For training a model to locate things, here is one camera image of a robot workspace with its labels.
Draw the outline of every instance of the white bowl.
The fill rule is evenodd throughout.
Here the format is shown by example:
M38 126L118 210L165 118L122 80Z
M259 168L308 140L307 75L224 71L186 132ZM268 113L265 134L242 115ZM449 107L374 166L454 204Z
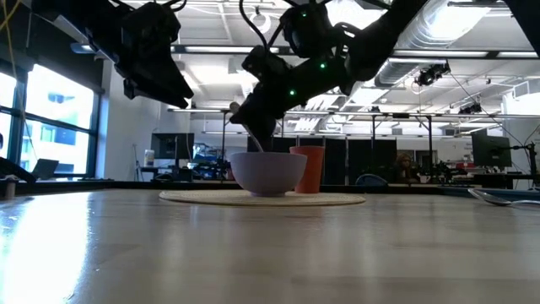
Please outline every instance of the white bowl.
M238 184L254 196L279 197L304 175L307 156L275 152L236 153L229 158Z

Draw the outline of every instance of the metal spoon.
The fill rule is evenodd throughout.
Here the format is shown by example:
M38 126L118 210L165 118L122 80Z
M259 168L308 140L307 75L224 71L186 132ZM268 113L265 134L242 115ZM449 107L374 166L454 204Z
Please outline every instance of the metal spoon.
M233 114L236 114L238 113L238 110L240 109L240 104L236 101L233 101L230 103L229 109ZM244 129L250 134L251 138L253 139L253 143L255 143L255 146L257 149L259 149L259 152L264 152L264 149L262 148L261 143L259 143L257 138L253 136L253 133L251 132L251 130L245 124L242 124L242 127L244 127Z
M514 205L514 204L540 204L540 201L534 201L534 200L518 200L518 201L514 201L514 202L511 202L509 200L506 200L504 198L499 198L499 197L496 197L494 195L491 195L491 194L487 194L483 191L480 191L480 190L477 190L477 189L468 189L469 193L471 193L471 195L473 195L475 198L481 200L481 201L484 201L486 203L490 203L490 204L493 204L495 206L500 206L500 207L507 207L507 206L511 206L511 205Z

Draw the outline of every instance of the wooden table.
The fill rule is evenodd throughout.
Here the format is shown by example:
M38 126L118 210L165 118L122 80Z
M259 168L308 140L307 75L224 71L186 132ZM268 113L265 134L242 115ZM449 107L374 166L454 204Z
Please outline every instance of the wooden table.
M539 209L419 195L223 208L158 193L4 204L0 302L540 302Z

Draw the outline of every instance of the woven placemat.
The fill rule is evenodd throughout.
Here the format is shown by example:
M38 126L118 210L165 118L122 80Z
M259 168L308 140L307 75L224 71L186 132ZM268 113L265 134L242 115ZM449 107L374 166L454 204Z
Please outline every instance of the woven placemat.
M245 190L163 191L159 197L182 203L257 207L339 206L365 202L365 198L357 194L290 192L281 198L259 198L251 196Z

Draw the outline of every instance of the computer screen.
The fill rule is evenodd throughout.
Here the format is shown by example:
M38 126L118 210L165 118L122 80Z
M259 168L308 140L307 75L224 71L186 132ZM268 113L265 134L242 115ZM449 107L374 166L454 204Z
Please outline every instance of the computer screen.
M476 166L511 167L510 140L506 137L472 135L472 156Z
M152 150L156 160L173 160L178 149L179 160L193 158L193 133L153 133Z

